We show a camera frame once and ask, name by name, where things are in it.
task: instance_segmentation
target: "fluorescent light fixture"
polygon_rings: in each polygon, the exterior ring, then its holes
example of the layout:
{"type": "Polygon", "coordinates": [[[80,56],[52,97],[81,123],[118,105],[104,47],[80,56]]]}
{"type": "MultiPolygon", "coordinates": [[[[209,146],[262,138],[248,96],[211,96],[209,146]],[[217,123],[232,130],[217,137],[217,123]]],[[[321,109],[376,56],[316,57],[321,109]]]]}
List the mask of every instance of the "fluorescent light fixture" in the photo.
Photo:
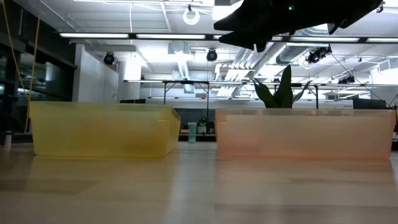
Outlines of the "fluorescent light fixture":
{"type": "Polygon", "coordinates": [[[189,2],[189,4],[192,5],[202,5],[201,1],[189,1],[189,0],[168,0],[168,1],[161,1],[161,0],[74,0],[75,2],[102,2],[105,4],[159,4],[159,3],[164,3],[164,4],[186,4],[189,2]]]}
{"type": "Polygon", "coordinates": [[[291,37],[291,41],[302,42],[357,42],[356,37],[291,37]]]}
{"type": "Polygon", "coordinates": [[[271,41],[281,41],[283,37],[272,37],[271,41]]]}
{"type": "Polygon", "coordinates": [[[204,40],[205,35],[195,34],[137,34],[138,39],[201,39],[204,40]]]}
{"type": "Polygon", "coordinates": [[[83,33],[60,33],[65,38],[129,38],[129,34],[83,34],[83,33]]]}
{"type": "Polygon", "coordinates": [[[209,82],[210,84],[242,85],[243,82],[209,82]]]}
{"type": "Polygon", "coordinates": [[[133,83],[162,83],[163,81],[160,81],[160,80],[126,80],[126,82],[133,82],[133,83]]]}
{"type": "Polygon", "coordinates": [[[293,47],[329,47],[328,44],[316,44],[316,43],[286,43],[286,45],[293,47]]]}
{"type": "Polygon", "coordinates": [[[398,43],[398,38],[368,38],[366,41],[367,42],[378,42],[378,43],[383,43],[383,42],[398,43]]]}

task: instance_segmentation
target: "white pillar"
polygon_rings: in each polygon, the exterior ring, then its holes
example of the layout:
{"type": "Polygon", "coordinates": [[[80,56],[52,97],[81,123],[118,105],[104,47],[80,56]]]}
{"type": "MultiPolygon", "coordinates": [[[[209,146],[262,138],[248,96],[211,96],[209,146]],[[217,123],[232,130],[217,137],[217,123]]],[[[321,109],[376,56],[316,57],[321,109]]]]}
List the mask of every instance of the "white pillar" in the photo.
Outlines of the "white pillar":
{"type": "Polygon", "coordinates": [[[141,79],[141,62],[133,58],[132,60],[119,62],[118,66],[118,100],[139,99],[140,83],[128,83],[123,81],[141,79]]]}

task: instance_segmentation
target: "wall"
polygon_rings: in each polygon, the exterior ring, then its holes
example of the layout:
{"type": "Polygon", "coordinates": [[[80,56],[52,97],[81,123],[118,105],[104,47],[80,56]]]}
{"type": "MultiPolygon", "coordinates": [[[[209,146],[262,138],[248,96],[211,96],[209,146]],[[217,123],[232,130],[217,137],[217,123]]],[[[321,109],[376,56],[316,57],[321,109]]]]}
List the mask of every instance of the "wall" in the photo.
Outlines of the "wall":
{"type": "Polygon", "coordinates": [[[73,82],[73,101],[78,102],[116,102],[118,93],[118,73],[108,68],[85,50],[76,46],[73,82]]]}
{"type": "Polygon", "coordinates": [[[136,100],[140,95],[140,83],[126,83],[123,80],[139,80],[141,78],[141,65],[134,62],[120,62],[118,100],[136,100]]]}

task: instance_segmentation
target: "ceiling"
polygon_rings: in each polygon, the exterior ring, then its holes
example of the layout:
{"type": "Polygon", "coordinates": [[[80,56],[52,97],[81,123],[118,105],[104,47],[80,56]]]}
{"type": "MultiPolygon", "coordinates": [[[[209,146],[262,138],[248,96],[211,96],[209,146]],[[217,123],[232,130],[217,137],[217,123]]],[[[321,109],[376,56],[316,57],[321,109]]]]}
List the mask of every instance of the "ceiling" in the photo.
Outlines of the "ceiling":
{"type": "MultiPolygon", "coordinates": [[[[60,32],[136,32],[136,33],[180,33],[180,34],[222,34],[213,29],[212,11],[214,1],[203,1],[204,6],[193,6],[199,10],[200,19],[195,25],[188,25],[183,20],[186,6],[170,6],[168,4],[105,4],[103,2],[78,2],[74,0],[15,0],[30,12],[37,14],[40,9],[41,18],[60,32]]],[[[335,35],[377,35],[398,36],[398,0],[386,0],[386,8],[382,13],[371,12],[347,29],[338,29],[335,35]]],[[[94,46],[106,45],[135,45],[141,52],[146,65],[142,67],[143,74],[168,74],[178,70],[176,62],[167,60],[167,40],[93,40],[87,44],[88,49],[94,46]]],[[[208,49],[214,48],[218,53],[218,60],[232,62],[239,51],[239,47],[221,44],[214,41],[188,42],[190,51],[195,51],[194,60],[187,62],[189,70],[215,71],[216,62],[207,62],[205,57],[208,49]]],[[[369,68],[383,58],[398,56],[398,45],[369,45],[369,44],[332,44],[333,54],[345,68],[358,68],[356,74],[364,81],[369,76],[369,68]]],[[[97,51],[102,57],[104,51],[97,51]]],[[[129,52],[119,54],[128,58],[129,52]]],[[[317,81],[325,81],[333,75],[344,72],[344,68],[331,56],[323,59],[319,64],[308,69],[303,63],[304,55],[298,57],[293,66],[295,77],[309,75],[317,81]]]]}

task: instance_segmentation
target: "dark object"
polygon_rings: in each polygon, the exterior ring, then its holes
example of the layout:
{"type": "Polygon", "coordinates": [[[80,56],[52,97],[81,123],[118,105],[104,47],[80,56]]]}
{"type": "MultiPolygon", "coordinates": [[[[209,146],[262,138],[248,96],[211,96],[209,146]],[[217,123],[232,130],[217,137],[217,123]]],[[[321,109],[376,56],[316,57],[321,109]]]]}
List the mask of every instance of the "dark object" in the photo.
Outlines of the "dark object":
{"type": "Polygon", "coordinates": [[[386,2],[382,2],[381,4],[380,4],[380,7],[376,10],[376,13],[381,13],[382,11],[384,11],[384,4],[386,4],[386,2]]]}
{"type": "Polygon", "coordinates": [[[114,65],[116,62],[116,58],[113,55],[113,52],[107,52],[106,56],[104,57],[104,63],[107,65],[114,65]]]}
{"type": "Polygon", "coordinates": [[[310,52],[310,55],[305,59],[308,63],[317,63],[324,59],[326,55],[331,54],[331,47],[320,47],[315,51],[310,52]]]}
{"type": "Polygon", "coordinates": [[[292,67],[289,65],[285,68],[282,73],[282,78],[280,79],[280,84],[278,90],[275,91],[272,96],[268,87],[262,84],[258,79],[251,79],[254,83],[254,88],[256,89],[257,96],[261,101],[264,102],[266,108],[291,108],[293,103],[299,100],[304,91],[308,88],[310,82],[305,84],[304,89],[297,95],[293,96],[292,91],[292,67]]]}
{"type": "Polygon", "coordinates": [[[241,7],[214,24],[233,31],[220,42],[262,52],[273,35],[328,24],[329,34],[345,29],[380,6],[383,0],[244,0],[241,7]]]}
{"type": "Polygon", "coordinates": [[[217,53],[215,49],[210,49],[207,53],[206,59],[208,62],[214,62],[217,60],[217,53]]]}
{"type": "Polygon", "coordinates": [[[355,77],[350,75],[347,78],[342,78],[340,80],[338,80],[337,84],[350,84],[350,83],[354,83],[355,82],[355,77]]]}
{"type": "MultiPolygon", "coordinates": [[[[178,136],[178,141],[188,141],[188,134],[180,134],[178,136]]],[[[215,134],[198,134],[197,135],[197,142],[216,142],[216,135],[215,134]]]]}
{"type": "Polygon", "coordinates": [[[145,103],[145,99],[138,99],[138,100],[121,100],[120,103],[145,103]]]}
{"type": "Polygon", "coordinates": [[[354,109],[386,109],[385,100],[353,99],[354,109]]]}

